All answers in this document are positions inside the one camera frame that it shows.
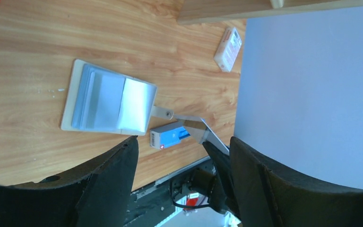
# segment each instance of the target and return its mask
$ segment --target wooden table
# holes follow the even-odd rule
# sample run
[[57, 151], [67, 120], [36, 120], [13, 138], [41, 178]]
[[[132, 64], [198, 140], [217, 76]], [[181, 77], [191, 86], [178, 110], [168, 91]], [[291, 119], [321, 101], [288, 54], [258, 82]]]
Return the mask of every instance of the wooden table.
[[[158, 85], [156, 105], [233, 134], [241, 53], [232, 73], [213, 61], [227, 25], [179, 26], [182, 0], [0, 0], [0, 184], [38, 182], [127, 136], [60, 129], [76, 58]], [[150, 128], [168, 123], [152, 118]], [[206, 155], [193, 139], [165, 150], [139, 137], [133, 188]]]

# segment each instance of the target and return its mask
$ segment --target blue wall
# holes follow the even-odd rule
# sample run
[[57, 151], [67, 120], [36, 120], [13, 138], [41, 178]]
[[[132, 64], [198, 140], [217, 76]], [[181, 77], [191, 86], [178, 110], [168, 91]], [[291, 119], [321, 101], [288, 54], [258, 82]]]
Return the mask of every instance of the blue wall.
[[363, 7], [248, 19], [234, 133], [363, 188]]

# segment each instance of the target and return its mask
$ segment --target light blue panel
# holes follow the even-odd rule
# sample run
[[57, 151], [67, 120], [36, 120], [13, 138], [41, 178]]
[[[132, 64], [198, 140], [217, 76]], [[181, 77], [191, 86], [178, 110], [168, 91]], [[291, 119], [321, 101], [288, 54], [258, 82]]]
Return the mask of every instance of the light blue panel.
[[249, 19], [234, 134], [363, 189], [363, 7]]

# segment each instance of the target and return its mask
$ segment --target wooden board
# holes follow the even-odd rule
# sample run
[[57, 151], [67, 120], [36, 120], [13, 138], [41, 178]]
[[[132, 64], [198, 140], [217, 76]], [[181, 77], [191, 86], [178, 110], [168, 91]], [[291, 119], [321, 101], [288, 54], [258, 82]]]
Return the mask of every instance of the wooden board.
[[181, 25], [363, 6], [363, 0], [185, 0]]
[[[60, 129], [76, 58], [158, 85], [156, 105], [199, 115], [228, 143], [241, 55], [232, 73], [213, 60], [225, 23], [179, 26], [182, 0], [0, 0], [0, 184], [38, 182], [127, 136]], [[244, 39], [245, 20], [232, 21]], [[150, 128], [168, 123], [151, 118]], [[190, 138], [155, 150], [139, 137], [133, 188], [206, 155]]]

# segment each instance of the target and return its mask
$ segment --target small white box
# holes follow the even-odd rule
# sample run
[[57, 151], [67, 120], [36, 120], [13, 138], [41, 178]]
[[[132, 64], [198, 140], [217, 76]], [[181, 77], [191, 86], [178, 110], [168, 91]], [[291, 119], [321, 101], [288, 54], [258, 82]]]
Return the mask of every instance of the small white box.
[[214, 60], [223, 72], [232, 71], [242, 46], [242, 39], [235, 27], [228, 27], [216, 51]]

